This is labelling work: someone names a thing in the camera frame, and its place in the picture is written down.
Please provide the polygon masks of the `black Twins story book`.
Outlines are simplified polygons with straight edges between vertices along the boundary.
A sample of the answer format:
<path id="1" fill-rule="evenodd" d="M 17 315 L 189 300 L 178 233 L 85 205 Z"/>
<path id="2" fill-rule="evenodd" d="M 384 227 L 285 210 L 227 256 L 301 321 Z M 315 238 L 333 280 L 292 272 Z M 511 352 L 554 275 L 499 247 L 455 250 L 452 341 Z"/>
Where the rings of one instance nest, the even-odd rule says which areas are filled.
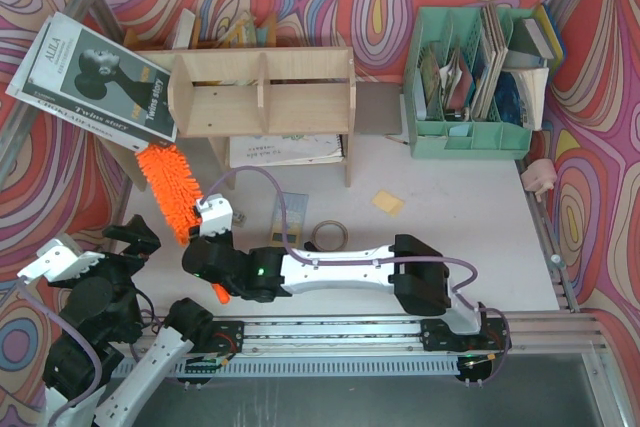
<path id="1" fill-rule="evenodd" d="M 22 91 L 137 142 L 170 146 L 170 72 L 60 13 L 44 37 Z"/>

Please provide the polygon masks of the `pencil by organizer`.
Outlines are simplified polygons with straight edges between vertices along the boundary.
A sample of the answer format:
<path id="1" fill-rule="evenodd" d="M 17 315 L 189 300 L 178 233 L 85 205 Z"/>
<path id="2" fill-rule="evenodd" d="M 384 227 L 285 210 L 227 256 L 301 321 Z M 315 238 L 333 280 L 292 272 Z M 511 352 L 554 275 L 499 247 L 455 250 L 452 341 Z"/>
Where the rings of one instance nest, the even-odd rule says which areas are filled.
<path id="1" fill-rule="evenodd" d="M 408 141 L 406 141 L 406 140 L 403 140 L 403 139 L 400 139 L 400 138 L 397 138 L 397 137 L 394 137 L 394 136 L 390 136 L 390 135 L 386 135 L 386 136 L 384 136 L 384 138 L 387 139 L 387 140 L 402 144 L 402 145 L 408 145 L 409 144 Z"/>

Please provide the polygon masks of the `brown board behind shelf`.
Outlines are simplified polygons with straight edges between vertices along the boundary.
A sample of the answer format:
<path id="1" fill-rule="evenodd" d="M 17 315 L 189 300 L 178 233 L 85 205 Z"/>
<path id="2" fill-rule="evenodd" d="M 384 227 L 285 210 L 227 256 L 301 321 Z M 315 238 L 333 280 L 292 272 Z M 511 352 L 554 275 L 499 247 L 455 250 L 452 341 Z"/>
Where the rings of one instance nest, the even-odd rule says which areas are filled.
<path id="1" fill-rule="evenodd" d="M 356 83 L 355 132 L 361 135 L 399 135 L 402 132 L 398 84 Z"/>

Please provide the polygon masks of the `pink wall hook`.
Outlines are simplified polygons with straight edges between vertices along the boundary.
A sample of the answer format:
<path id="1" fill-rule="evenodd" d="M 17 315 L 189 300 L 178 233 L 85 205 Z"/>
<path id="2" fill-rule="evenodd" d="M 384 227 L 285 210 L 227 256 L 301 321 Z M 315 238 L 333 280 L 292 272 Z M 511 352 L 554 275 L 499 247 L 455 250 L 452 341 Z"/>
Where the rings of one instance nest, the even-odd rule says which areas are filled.
<path id="1" fill-rule="evenodd" d="M 557 173 L 552 160 L 542 158 L 533 161 L 521 174 L 521 181 L 527 192 L 532 192 L 538 202 L 543 195 L 554 188 Z"/>

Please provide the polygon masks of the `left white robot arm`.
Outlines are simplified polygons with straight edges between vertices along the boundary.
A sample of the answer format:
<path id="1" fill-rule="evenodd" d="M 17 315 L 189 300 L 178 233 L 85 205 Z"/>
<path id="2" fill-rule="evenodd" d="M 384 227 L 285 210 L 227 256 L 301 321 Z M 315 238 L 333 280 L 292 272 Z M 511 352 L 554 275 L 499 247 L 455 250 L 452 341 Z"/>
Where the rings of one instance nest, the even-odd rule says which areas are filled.
<path id="1" fill-rule="evenodd" d="M 144 321 L 132 277 L 161 242 L 135 215 L 105 235 L 126 243 L 118 254 L 81 252 L 72 239 L 55 238 L 37 263 L 47 282 L 70 295 L 59 313 L 63 332 L 45 362 L 48 426 L 130 426 L 178 358 L 211 338 L 212 315 L 195 301 L 176 301 L 147 353 L 109 396 L 103 395 L 123 359 L 114 343 L 135 343 Z"/>

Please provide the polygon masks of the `white notebook under shelf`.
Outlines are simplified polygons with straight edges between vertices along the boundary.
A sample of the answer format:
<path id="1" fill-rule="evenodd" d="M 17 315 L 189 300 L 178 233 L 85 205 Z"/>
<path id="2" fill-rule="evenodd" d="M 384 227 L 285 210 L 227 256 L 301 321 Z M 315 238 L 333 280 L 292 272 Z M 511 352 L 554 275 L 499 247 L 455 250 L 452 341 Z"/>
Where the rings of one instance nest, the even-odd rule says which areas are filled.
<path id="1" fill-rule="evenodd" d="M 337 134 L 238 136 L 229 144 L 232 168 L 339 163 L 343 158 Z"/>

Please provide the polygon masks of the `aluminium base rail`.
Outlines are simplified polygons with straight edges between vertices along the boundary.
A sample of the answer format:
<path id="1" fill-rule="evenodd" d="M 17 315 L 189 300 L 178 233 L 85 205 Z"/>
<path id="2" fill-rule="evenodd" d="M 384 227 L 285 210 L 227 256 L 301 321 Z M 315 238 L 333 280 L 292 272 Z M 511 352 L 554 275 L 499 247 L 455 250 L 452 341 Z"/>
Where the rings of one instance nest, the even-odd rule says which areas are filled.
<path id="1" fill-rule="evenodd" d="M 598 322 L 568 312 L 490 314 L 480 333 L 454 335 L 444 322 L 410 316 L 214 317 L 189 334 L 157 343 L 146 331 L 134 351 L 116 349 L 107 379 L 123 379 L 146 355 L 159 354 L 168 377 L 452 376 L 483 382 L 517 355 L 582 355 L 608 347 Z"/>

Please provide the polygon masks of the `green desk organizer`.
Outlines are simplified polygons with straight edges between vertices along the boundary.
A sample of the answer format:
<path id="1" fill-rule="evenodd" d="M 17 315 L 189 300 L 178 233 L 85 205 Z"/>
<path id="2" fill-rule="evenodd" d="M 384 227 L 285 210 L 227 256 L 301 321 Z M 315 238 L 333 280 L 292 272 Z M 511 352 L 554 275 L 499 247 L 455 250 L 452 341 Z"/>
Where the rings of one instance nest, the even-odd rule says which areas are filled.
<path id="1" fill-rule="evenodd" d="M 525 156 L 532 132 L 501 118 L 497 81 L 514 22 L 527 14 L 492 4 L 419 9 L 403 83 L 413 158 Z"/>

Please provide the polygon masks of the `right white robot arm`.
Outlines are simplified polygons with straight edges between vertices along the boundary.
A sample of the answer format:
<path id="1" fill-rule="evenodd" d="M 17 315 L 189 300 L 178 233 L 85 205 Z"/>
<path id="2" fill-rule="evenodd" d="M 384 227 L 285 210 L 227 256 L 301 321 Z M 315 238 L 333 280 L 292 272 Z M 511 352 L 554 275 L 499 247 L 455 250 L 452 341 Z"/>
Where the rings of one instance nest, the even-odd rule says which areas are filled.
<path id="1" fill-rule="evenodd" d="M 437 318 L 457 336 L 479 336 L 488 308 L 466 300 L 460 290 L 478 276 L 470 263 L 445 257 L 409 234 L 394 243 L 350 252 L 310 252 L 261 247 L 243 252 L 224 235 L 192 238 L 183 270 L 232 297 L 271 303 L 324 290 L 372 290 L 396 298 L 404 312 Z"/>

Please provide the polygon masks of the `wooden bookshelf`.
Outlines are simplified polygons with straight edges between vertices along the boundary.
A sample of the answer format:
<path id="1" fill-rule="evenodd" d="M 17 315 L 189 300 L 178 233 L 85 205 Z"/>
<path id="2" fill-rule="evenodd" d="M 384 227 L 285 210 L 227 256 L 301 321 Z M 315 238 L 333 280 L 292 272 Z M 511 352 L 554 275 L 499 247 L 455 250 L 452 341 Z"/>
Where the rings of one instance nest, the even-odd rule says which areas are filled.
<path id="1" fill-rule="evenodd" d="M 206 138 L 222 169 L 230 140 L 336 134 L 351 153 L 356 76 L 349 47 L 155 50 L 170 73 L 169 111 L 183 138 Z"/>

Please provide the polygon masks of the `grey black stapler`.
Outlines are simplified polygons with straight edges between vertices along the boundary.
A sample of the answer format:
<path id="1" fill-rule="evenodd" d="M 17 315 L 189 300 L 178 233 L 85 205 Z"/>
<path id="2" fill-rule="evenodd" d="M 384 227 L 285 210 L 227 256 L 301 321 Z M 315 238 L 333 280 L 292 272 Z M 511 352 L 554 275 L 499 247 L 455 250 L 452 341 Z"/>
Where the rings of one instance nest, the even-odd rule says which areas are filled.
<path id="1" fill-rule="evenodd" d="M 246 223 L 246 215 L 242 212 L 234 212 L 232 216 L 232 225 L 235 227 L 243 227 Z"/>

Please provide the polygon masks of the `orange microfiber duster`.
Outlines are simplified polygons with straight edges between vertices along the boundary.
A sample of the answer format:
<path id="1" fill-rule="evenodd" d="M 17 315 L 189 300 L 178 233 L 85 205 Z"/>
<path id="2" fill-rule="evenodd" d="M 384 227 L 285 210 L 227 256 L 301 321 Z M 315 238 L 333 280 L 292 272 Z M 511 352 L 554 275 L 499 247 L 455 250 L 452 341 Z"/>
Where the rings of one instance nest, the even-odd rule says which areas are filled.
<path id="1" fill-rule="evenodd" d="M 167 225 L 178 244 L 186 247 L 190 230 L 203 228 L 194 208 L 204 198 L 186 156 L 175 145 L 150 144 L 135 157 Z"/>

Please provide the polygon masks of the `yellow sticky note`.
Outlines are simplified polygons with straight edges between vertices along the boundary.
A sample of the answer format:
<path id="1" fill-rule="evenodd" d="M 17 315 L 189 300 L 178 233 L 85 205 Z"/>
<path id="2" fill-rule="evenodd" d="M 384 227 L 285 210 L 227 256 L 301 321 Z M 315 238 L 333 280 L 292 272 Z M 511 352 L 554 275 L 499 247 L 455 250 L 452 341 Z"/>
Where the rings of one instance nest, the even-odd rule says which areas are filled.
<path id="1" fill-rule="evenodd" d="M 371 200 L 372 204 L 389 216 L 397 216 L 404 208 L 405 202 L 393 194 L 380 190 Z"/>

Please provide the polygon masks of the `grey hardcover book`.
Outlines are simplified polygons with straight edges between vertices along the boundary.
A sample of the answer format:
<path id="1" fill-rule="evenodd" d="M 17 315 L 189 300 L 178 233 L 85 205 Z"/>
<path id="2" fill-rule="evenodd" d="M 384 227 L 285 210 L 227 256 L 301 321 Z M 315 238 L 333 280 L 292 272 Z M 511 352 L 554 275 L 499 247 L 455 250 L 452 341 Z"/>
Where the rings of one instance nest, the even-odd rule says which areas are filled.
<path id="1" fill-rule="evenodd" d="M 547 67 L 555 58 L 552 47 L 534 18 L 514 22 L 505 65 L 509 68 Z"/>

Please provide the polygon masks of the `white book under Twins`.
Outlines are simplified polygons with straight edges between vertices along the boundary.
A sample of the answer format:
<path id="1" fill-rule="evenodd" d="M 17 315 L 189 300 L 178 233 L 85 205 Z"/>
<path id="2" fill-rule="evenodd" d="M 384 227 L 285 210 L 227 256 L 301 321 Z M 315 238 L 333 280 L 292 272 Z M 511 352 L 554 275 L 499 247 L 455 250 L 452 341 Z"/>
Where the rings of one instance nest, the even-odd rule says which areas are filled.
<path id="1" fill-rule="evenodd" d="M 126 133 L 120 128 L 107 125 L 95 118 L 90 118 L 88 115 L 73 113 L 68 109 L 61 108 L 46 100 L 37 99 L 36 97 L 22 91 L 22 87 L 27 80 L 28 71 L 36 59 L 37 52 L 45 38 L 45 32 L 49 27 L 51 20 L 52 16 L 48 16 L 46 18 L 40 31 L 36 34 L 33 44 L 27 51 L 24 59 L 7 86 L 5 93 L 17 100 L 65 120 L 76 127 L 96 134 L 102 139 L 109 140 L 134 152 L 143 151 L 149 146 L 149 142 L 137 138 L 132 133 Z"/>

